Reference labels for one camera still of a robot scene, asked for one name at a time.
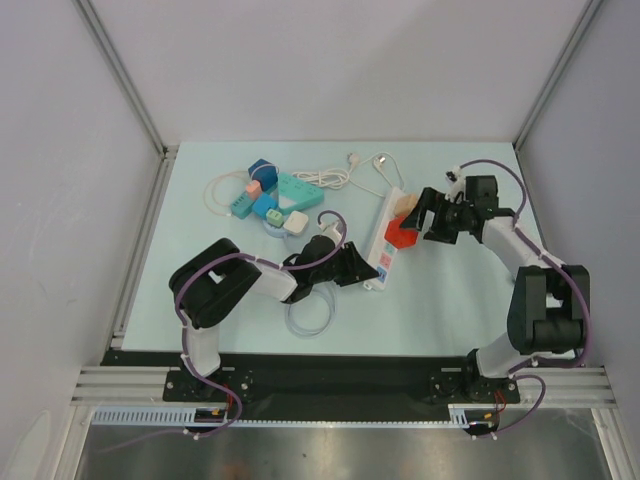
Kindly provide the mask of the beige cube plug adapter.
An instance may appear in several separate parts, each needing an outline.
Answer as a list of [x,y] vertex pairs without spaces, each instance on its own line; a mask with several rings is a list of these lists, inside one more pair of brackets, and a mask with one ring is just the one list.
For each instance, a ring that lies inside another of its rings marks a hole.
[[396,201],[394,206],[394,216],[395,217],[406,217],[408,216],[413,209],[416,207],[418,203],[418,197],[416,194],[408,194],[404,195]]

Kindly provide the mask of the white multicolour power strip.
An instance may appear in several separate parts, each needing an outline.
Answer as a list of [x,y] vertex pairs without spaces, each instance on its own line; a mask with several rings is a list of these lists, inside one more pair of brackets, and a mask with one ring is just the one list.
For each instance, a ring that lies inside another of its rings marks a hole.
[[365,257],[366,262],[376,270],[378,276],[364,282],[364,288],[368,291],[382,292],[387,286],[397,248],[385,239],[385,234],[389,223],[395,218],[395,205],[403,196],[403,190],[392,187],[377,217]]

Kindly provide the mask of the red cube plug adapter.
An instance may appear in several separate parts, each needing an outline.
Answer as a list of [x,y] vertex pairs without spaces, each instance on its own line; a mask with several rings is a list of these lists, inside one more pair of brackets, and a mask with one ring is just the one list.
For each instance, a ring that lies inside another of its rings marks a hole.
[[391,220],[386,228],[384,239],[398,250],[411,248],[416,245],[418,232],[401,227],[405,217],[396,217]]

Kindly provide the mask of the green small plug adapter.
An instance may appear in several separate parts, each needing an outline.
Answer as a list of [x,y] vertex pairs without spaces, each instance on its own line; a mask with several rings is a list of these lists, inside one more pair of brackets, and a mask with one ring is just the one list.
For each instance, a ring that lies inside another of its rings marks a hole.
[[266,213],[265,218],[267,223],[274,228],[281,228],[284,224],[283,214],[275,209],[269,209]]

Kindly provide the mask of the teal triangular power strip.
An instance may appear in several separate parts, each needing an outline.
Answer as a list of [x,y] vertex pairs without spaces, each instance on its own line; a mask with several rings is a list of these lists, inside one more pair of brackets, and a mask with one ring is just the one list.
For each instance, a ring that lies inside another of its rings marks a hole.
[[324,202],[324,191],[288,173],[279,173],[277,183],[266,194],[277,203],[285,216],[293,211],[304,211]]

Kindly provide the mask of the light blue cube adapter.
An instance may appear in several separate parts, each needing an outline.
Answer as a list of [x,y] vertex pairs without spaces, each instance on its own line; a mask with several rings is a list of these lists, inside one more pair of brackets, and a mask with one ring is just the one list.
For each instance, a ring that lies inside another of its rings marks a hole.
[[265,220],[270,210],[278,210],[278,202],[270,195],[262,193],[253,203],[252,211],[255,215]]

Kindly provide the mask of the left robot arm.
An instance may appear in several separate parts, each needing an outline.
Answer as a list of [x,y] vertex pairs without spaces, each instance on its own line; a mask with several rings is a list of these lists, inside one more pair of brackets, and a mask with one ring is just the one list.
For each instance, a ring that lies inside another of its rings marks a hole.
[[168,282],[181,322],[182,361],[189,370],[185,388],[199,400],[218,393],[219,325],[249,292],[291,305],[318,284],[345,287],[378,277],[352,242],[322,234],[280,264],[244,253],[228,238],[216,241]]

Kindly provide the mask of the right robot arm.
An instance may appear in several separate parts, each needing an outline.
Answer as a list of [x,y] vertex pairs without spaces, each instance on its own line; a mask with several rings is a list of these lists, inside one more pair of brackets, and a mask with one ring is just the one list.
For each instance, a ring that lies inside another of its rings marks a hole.
[[514,279],[505,333],[471,351],[471,370],[461,376],[462,391],[473,401],[493,394],[497,378],[534,363],[573,368],[590,346],[587,269],[551,255],[525,233],[519,217],[519,211],[501,206],[495,177],[460,176],[447,193],[424,188],[400,225],[444,244],[455,244],[466,232]]

